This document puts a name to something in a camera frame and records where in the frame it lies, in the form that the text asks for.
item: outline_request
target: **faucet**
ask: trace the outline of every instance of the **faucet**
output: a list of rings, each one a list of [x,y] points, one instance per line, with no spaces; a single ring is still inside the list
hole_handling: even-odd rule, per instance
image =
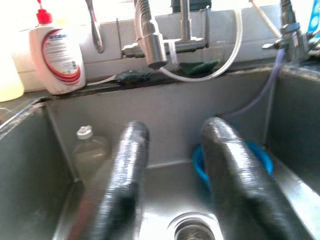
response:
[[[158,23],[151,13],[149,0],[133,0],[135,6],[135,34],[137,43],[126,45],[122,55],[127,58],[145,57],[148,67],[158,70],[165,66],[170,53],[169,42],[175,42],[177,53],[194,52],[209,47],[208,11],[205,15],[204,38],[192,36],[190,0],[180,0],[181,36],[179,39],[163,39]]]
[[[300,23],[296,21],[296,15],[291,0],[281,0],[281,21],[280,32],[282,37],[273,44],[263,45],[263,49],[285,49],[289,62],[300,63],[307,59],[308,52],[319,44],[319,41],[312,41],[315,36],[312,32],[303,34],[300,30]]]

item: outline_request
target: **dark green sponge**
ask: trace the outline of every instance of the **dark green sponge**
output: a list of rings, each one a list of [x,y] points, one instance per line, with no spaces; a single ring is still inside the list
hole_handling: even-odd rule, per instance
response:
[[[187,75],[192,76],[210,72],[218,63],[219,60],[209,62],[182,62],[179,66]]]

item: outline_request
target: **white bottle cap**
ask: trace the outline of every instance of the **white bottle cap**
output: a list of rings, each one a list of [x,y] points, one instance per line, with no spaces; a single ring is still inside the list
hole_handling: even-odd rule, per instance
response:
[[[76,135],[78,139],[85,140],[90,138],[93,135],[92,127],[90,125],[88,126],[82,126],[80,129],[76,132]]]

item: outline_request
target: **drain strainer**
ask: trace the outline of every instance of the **drain strainer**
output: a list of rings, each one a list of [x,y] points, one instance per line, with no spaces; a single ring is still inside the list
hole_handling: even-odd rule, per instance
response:
[[[214,215],[190,212],[176,217],[168,227],[170,240],[223,240]]]
[[[175,240],[215,240],[212,231],[200,224],[189,224],[182,227],[175,234]]]

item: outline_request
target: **bottle label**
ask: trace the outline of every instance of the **bottle label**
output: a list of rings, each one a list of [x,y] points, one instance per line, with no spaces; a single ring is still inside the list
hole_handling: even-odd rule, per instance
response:
[[[81,73],[74,58],[72,44],[63,29],[49,32],[42,42],[42,55],[46,66],[57,79],[68,85],[76,85]]]

